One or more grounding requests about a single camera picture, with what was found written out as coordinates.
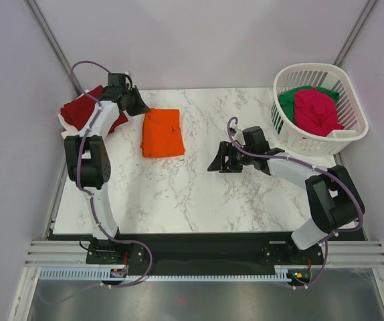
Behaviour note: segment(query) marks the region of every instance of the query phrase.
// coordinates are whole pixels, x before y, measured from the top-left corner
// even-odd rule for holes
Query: orange folded cloth
[[[180,130],[180,110],[154,109],[143,122],[143,157],[172,157],[185,154]]]

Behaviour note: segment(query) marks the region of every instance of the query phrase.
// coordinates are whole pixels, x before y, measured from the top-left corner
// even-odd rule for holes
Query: marble table
[[[178,108],[186,153],[173,158],[143,158],[143,115],[130,118],[106,139],[112,164],[109,198],[121,233],[289,231],[309,217],[306,192],[252,167],[241,174],[208,173],[219,142],[228,140],[226,123],[261,126],[271,147],[284,148],[270,122],[269,88],[143,90],[150,107]],[[331,167],[334,159],[301,156]],[[55,234],[92,232],[85,199],[67,180]]]

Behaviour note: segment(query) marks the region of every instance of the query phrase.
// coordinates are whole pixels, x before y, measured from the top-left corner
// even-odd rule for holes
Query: white laundry basket
[[[339,124],[343,130],[333,130],[328,136],[310,134],[293,124],[281,109],[278,96],[301,86],[323,87],[339,93],[336,104]],[[284,68],[274,80],[272,124],[285,146],[300,154],[333,155],[354,140],[364,137],[369,129],[353,85],[347,74],[329,64],[296,64]]]

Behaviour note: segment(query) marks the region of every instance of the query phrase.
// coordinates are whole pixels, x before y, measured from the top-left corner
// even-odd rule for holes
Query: dark red towel
[[[294,122],[300,129],[324,137],[332,130],[344,129],[344,126],[338,124],[333,99],[316,88],[295,93]]]
[[[93,97],[99,97],[101,92],[103,91],[103,86],[98,86],[94,90],[88,92],[89,95]],[[88,119],[90,119],[92,113],[94,112],[96,102],[91,98],[83,95],[78,99],[75,99],[72,102],[69,102],[61,108],[61,116],[63,116],[64,120],[72,126],[75,126],[77,130],[83,129],[86,125]],[[128,118],[125,116],[123,112],[120,113],[118,119],[115,120],[112,127],[109,130],[109,134],[114,132],[114,129],[128,122]]]

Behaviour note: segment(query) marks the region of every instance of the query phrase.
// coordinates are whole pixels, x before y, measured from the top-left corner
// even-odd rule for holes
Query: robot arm
[[[220,142],[216,158],[208,171],[240,173],[244,165],[253,165],[258,171],[281,177],[303,188],[308,195],[311,218],[292,234],[297,249],[308,249],[343,225],[357,219],[358,214],[353,202],[338,184],[324,175],[319,175],[312,168],[286,161],[289,155],[280,148],[271,149],[260,127],[247,128],[242,133],[231,129],[231,132],[235,134],[235,140],[244,142],[243,149],[246,152],[274,157],[248,156],[240,152],[231,142]],[[346,168],[337,165],[326,171],[347,186],[364,213],[365,207]]]
[[[95,104],[93,114],[79,135],[68,136],[64,140],[69,178],[76,182],[78,158],[80,156],[82,158],[81,187],[86,187],[93,194],[94,202],[92,205],[95,212],[98,213],[101,225],[112,237],[115,237],[118,233],[118,226],[113,218],[107,191],[107,182],[110,178],[111,169],[104,140],[121,111],[126,110],[130,116],[150,111],[149,107],[143,102],[137,87],[133,86],[131,81],[127,85],[127,78],[130,80],[126,74],[109,74],[108,85],[103,89],[99,97],[101,107]],[[99,108],[101,108],[100,115],[92,123]],[[85,131],[89,128],[90,132],[85,140],[84,154],[79,155],[81,140],[85,136]],[[88,193],[82,193],[87,200],[91,198]],[[91,213],[91,202],[87,201],[87,204]],[[107,239],[94,220],[92,234],[96,239]]]

